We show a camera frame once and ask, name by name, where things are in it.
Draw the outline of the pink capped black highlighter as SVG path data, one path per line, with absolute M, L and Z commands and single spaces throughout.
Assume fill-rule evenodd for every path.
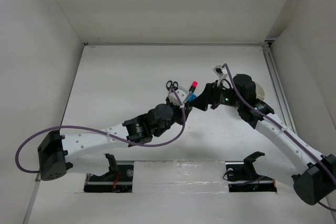
M 190 88 L 189 88 L 189 90 L 188 90 L 188 93 L 189 94 L 193 94 L 195 92 L 197 86 L 198 86 L 198 82 L 197 81 L 193 81 L 192 84 L 191 84 L 191 86 L 190 86 Z

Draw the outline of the blue capped black highlighter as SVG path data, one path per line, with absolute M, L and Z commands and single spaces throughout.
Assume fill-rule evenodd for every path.
M 196 97 L 197 95 L 195 95 L 194 93 L 188 93 L 183 103 L 192 102 Z

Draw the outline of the black handled scissors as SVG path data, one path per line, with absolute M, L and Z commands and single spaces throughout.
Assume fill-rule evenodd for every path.
M 177 81 L 172 81 L 172 80 L 167 81 L 166 89 L 168 91 L 171 91 L 172 89 L 177 90 L 178 88 L 179 88 L 179 85 Z

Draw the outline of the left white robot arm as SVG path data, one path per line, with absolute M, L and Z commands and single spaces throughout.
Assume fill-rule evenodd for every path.
M 113 155 L 107 152 L 109 149 L 164 146 L 151 141 L 174 124 L 184 127 L 191 111 L 188 102 L 179 105 L 167 100 L 145 114 L 105 130 L 84 127 L 85 133 L 77 135 L 48 130 L 37 148 L 40 177 L 51 181 L 72 172 L 92 173 L 112 180 L 117 175 L 117 167 Z

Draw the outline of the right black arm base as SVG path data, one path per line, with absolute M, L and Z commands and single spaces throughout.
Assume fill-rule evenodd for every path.
M 262 152 L 254 152 L 243 161 L 225 162 L 226 171 L 223 180 L 228 182 L 230 193 L 277 192 L 275 180 L 257 174 L 253 166 L 253 163 L 263 156 L 265 154 Z

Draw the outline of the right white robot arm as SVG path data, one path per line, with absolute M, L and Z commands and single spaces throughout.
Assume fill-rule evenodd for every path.
M 296 169 L 295 174 L 282 175 L 279 180 L 293 187 L 306 204 L 319 204 L 335 191 L 335 156 L 324 156 L 287 128 L 274 110 L 257 98 L 256 84 L 246 74 L 230 78 L 224 88 L 221 81 L 208 83 L 191 106 L 202 111 L 219 105 L 236 107 L 238 115 L 254 130 L 269 139 Z

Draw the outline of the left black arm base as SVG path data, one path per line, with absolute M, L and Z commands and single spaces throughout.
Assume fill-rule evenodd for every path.
M 111 154 L 105 155 L 109 170 L 101 176 L 87 174 L 85 193 L 132 193 L 134 161 L 117 161 Z

